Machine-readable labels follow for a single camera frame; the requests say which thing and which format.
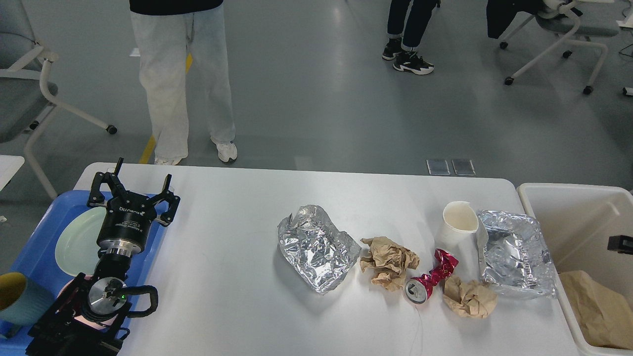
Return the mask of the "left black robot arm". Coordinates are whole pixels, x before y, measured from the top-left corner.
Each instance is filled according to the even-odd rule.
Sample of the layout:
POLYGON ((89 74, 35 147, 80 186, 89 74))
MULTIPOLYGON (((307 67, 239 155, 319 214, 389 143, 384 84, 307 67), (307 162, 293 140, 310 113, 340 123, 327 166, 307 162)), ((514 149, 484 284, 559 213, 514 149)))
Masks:
POLYGON ((88 207, 106 214, 96 239, 101 253, 90 277, 78 275, 29 330, 28 356, 115 356, 120 351, 126 318, 142 318, 158 308, 158 291, 128 282, 133 257, 144 252, 152 223, 169 226, 180 197, 170 191, 168 174, 158 194, 129 191, 119 180, 124 159, 113 172, 97 172, 88 207))

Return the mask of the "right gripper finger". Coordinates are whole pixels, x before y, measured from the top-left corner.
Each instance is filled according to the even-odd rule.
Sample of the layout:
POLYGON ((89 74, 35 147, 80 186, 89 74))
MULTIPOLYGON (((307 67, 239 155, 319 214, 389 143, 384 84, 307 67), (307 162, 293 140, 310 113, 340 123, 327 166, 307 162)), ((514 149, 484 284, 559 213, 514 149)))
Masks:
POLYGON ((611 252, 633 254, 633 237, 631 236, 610 236, 608 239, 608 250, 611 252))

